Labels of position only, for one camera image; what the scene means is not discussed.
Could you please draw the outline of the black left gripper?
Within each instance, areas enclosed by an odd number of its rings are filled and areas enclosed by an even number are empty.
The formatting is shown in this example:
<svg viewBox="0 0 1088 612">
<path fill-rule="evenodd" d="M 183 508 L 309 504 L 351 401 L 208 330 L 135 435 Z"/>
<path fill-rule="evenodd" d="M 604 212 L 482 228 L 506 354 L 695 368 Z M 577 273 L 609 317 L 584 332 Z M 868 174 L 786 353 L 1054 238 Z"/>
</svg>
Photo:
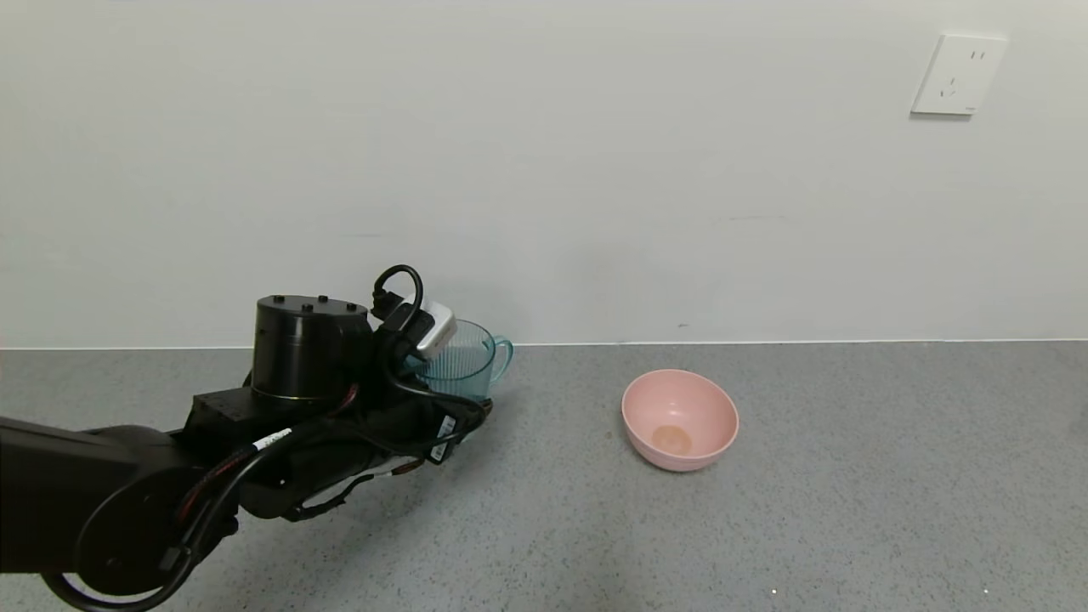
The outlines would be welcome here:
<svg viewBox="0 0 1088 612">
<path fill-rule="evenodd" d="M 487 421 L 492 397 L 406 399 L 368 416 L 368 442 L 392 456 L 443 464 Z"/>
</svg>

